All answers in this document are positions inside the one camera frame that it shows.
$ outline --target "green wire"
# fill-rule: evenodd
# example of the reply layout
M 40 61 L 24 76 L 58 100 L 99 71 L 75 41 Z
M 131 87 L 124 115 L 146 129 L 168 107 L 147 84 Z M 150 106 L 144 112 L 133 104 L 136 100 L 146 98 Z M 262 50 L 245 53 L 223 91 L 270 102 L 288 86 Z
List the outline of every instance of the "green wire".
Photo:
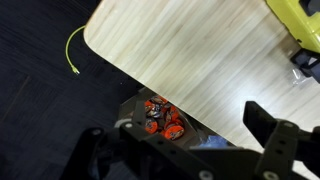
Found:
M 75 74 L 77 74 L 77 75 L 79 75 L 80 72 L 79 72 L 79 70 L 72 64 L 72 62 L 71 62 L 71 60 L 70 60 L 70 57 L 69 57 L 69 44 L 70 44 L 70 41 L 71 41 L 72 37 L 73 37 L 77 32 L 79 32 L 81 29 L 84 29 L 85 27 L 86 27 L 86 26 L 81 26 L 81 27 L 79 27 L 78 29 L 76 29 L 76 30 L 69 36 L 69 39 L 68 39 L 67 44 L 66 44 L 66 58 L 67 58 L 67 60 L 68 60 L 68 63 L 69 63 L 70 66 L 71 66 L 72 71 L 73 71 Z

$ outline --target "dark carpet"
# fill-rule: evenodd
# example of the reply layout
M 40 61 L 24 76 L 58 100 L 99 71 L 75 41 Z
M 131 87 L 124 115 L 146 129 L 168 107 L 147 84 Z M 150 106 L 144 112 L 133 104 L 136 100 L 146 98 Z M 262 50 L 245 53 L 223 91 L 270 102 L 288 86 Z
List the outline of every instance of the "dark carpet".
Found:
M 110 129 L 120 103 L 142 87 L 93 53 L 77 34 L 94 0 L 0 1 L 0 179 L 59 179 L 81 134 Z M 133 179 L 123 165 L 108 179 Z

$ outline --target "screw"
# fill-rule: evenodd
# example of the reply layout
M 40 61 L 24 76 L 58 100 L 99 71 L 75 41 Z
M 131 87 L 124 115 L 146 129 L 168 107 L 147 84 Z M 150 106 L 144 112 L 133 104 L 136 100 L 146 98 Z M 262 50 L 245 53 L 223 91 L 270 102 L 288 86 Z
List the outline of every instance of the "screw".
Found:
M 265 171 L 263 177 L 266 180 L 279 180 L 279 176 L 272 171 Z
M 101 133 L 100 129 L 95 129 L 95 130 L 92 131 L 92 134 L 95 135 L 95 136 L 99 135 L 100 133 Z
M 291 124 L 291 123 L 284 123 L 284 125 L 287 127 L 293 127 L 293 124 Z
M 201 180 L 213 180 L 213 175 L 210 171 L 202 170 L 199 172 L 199 177 Z
M 132 124 L 131 123 L 127 123 L 126 124 L 126 128 L 132 128 Z

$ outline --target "wooden table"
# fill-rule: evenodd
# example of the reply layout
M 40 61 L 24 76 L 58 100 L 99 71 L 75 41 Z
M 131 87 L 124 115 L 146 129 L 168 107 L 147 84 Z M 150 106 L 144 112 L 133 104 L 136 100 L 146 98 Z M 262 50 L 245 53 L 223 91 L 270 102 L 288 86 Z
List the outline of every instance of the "wooden table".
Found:
M 242 123 L 247 100 L 305 130 L 320 124 L 320 86 L 293 85 L 289 57 L 299 46 L 262 0 L 104 0 L 84 37 L 236 145 L 262 150 Z

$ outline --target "pile of orange items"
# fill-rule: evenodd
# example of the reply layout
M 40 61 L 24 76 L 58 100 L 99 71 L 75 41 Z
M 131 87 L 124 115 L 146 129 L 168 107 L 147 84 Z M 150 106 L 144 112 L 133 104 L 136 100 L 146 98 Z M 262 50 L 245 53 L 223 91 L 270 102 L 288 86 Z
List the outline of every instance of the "pile of orange items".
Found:
M 146 125 L 150 134 L 160 133 L 165 138 L 176 140 L 184 134 L 184 124 L 175 106 L 161 96 L 154 96 L 145 102 Z

